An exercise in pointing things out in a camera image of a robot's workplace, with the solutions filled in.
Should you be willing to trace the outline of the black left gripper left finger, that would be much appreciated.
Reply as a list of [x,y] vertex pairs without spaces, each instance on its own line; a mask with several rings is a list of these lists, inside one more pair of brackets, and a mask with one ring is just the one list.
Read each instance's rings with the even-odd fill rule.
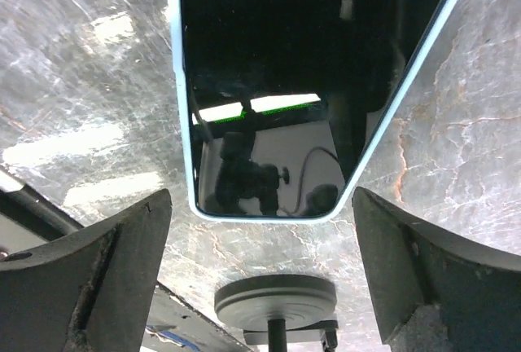
[[169,233],[158,190],[1,262],[3,351],[138,351]]

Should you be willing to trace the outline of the black round-base phone stand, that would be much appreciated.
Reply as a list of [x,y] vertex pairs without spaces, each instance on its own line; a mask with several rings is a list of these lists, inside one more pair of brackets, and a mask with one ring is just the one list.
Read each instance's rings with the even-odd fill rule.
[[287,333],[335,312],[335,285],[312,275],[261,275],[234,281],[214,295],[214,311],[226,326],[267,336],[268,350],[286,351]]

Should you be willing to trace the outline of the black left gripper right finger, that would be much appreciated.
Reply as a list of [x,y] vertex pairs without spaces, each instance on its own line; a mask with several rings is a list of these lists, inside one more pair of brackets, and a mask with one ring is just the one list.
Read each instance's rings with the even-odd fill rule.
[[374,192],[352,196],[357,241],[384,345],[433,308],[454,351],[520,349],[520,257],[418,218]]

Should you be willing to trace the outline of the blue-cased smartphone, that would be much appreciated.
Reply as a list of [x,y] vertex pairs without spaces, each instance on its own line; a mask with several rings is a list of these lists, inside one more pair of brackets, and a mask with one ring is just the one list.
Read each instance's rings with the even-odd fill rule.
[[168,0],[193,213],[338,213],[457,1]]

